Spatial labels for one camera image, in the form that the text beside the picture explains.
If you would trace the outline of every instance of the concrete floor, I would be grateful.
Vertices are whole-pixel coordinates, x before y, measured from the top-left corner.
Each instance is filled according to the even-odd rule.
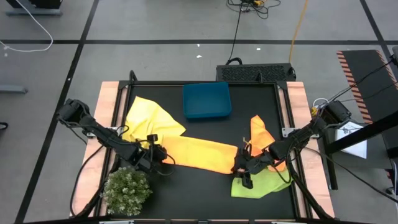
[[[91,7],[97,0],[64,0],[61,17],[38,17],[55,40],[46,52],[18,53],[0,50],[0,83],[24,85],[26,95],[0,94],[0,121],[10,127],[0,132],[0,220],[13,223],[30,181],[77,44]],[[292,38],[304,0],[285,0],[270,9],[269,18],[243,14],[237,39],[289,40]],[[398,42],[395,0],[367,0],[385,40]],[[0,2],[2,11],[10,9]],[[85,44],[68,91],[94,111],[100,84],[125,80],[133,69],[139,80],[214,80],[216,66],[225,64],[231,44],[186,44],[184,40],[231,40],[238,13],[224,0],[99,0],[87,40],[178,40],[146,44]],[[1,40],[46,40],[46,33],[29,17],[7,17],[0,12]],[[377,49],[374,30],[360,0],[310,0],[298,40],[334,40],[325,45],[298,43],[292,65],[297,80],[306,87],[308,102],[334,95],[348,86],[336,57],[337,50]],[[346,40],[370,40],[370,45],[345,44]],[[17,44],[18,49],[46,45]],[[284,63],[289,56],[285,44],[238,44],[234,56],[244,63]],[[351,92],[341,99],[353,98]],[[353,118],[362,122],[355,102],[346,102]],[[67,218],[68,203],[84,145],[69,130],[57,126],[25,222]],[[336,170],[340,190],[331,191],[337,217],[342,220],[397,223],[395,205]],[[355,169],[381,190],[391,186],[382,169]]]

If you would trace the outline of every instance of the hazard stripe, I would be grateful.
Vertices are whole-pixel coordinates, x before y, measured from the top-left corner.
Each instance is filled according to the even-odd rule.
[[[359,110],[360,110],[360,112],[363,112],[363,113],[369,114],[369,111],[368,111],[367,109],[360,108]]]
[[[380,51],[376,50],[376,52],[379,54],[380,59],[381,59],[381,62],[384,63],[384,64],[387,63],[387,62],[384,60],[384,58],[383,58],[382,54],[380,53]],[[397,79],[396,79],[395,76],[392,74],[390,65],[387,65],[387,66],[386,66],[386,70],[387,70],[388,75],[390,76],[390,79],[392,80],[392,82],[393,82],[393,83],[397,82]],[[395,86],[396,89],[398,90],[398,83],[395,83],[394,86]]]
[[[371,120],[368,119],[363,119],[365,121],[366,124],[372,124],[373,122]]]
[[[354,76],[351,73],[351,70],[349,69],[349,65],[347,63],[347,60],[345,59],[343,52],[337,51],[337,57],[338,57],[338,61],[340,62],[341,68],[344,71],[344,75],[347,79],[347,82],[351,86],[351,92],[354,95],[354,99],[358,106],[359,112],[362,115],[362,118],[364,119],[365,123],[367,123],[367,124],[373,123],[372,117],[370,116],[369,111],[366,108],[366,105],[364,104],[364,101],[362,99],[361,92],[359,92],[358,87],[355,85]]]
[[[370,115],[361,113],[363,118],[371,119]]]
[[[359,92],[359,89],[356,88],[356,87],[352,87],[351,90],[356,91],[356,92]]]

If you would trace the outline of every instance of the potted plant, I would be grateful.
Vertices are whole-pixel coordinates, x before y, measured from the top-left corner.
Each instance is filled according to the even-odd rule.
[[[123,167],[109,175],[102,196],[109,214],[131,216],[140,214],[151,193],[145,173]]]

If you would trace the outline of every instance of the blue container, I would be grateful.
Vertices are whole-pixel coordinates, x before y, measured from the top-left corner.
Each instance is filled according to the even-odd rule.
[[[187,118],[222,117],[232,110],[226,82],[184,85],[182,101]]]

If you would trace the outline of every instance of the cloth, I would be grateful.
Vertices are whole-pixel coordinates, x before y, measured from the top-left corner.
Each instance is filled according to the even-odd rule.
[[[238,148],[213,141],[180,136],[185,128],[156,102],[136,96],[126,117],[129,129],[123,139],[135,141],[146,139],[148,134],[157,134],[157,144],[166,148],[176,165],[196,167],[222,174],[230,174]],[[142,142],[144,148],[149,143]],[[170,157],[164,163],[173,164]]]
[[[162,144],[164,135],[180,136],[185,132],[185,128],[156,102],[138,96],[131,105],[125,125],[128,131],[123,134],[123,139],[127,141],[145,140],[147,135],[157,134],[156,143]],[[149,147],[148,142],[142,142],[141,145]]]
[[[269,132],[266,130],[266,125],[258,115],[255,115],[250,120],[250,134],[251,134],[250,143],[252,145],[251,149],[252,156],[261,154],[262,153],[261,149],[264,149],[265,147],[266,150],[268,151],[268,146],[275,141],[275,139],[271,136],[271,134],[269,134]],[[286,164],[283,162],[279,164],[276,167],[276,169],[278,171],[283,171],[285,170],[285,167]],[[268,167],[268,169],[275,172],[275,169],[270,166]]]
[[[285,180],[289,179],[287,170],[280,172],[280,174]],[[251,180],[253,181],[253,189],[247,189],[242,185],[242,178],[234,178],[231,196],[259,199],[271,192],[283,190],[290,185],[290,183],[283,182],[277,172],[271,172],[268,169],[264,169],[256,175],[251,175]]]
[[[222,174],[230,174],[238,148],[219,142],[183,136],[164,136],[162,146],[176,165],[196,167]],[[173,164],[167,157],[164,163]]]

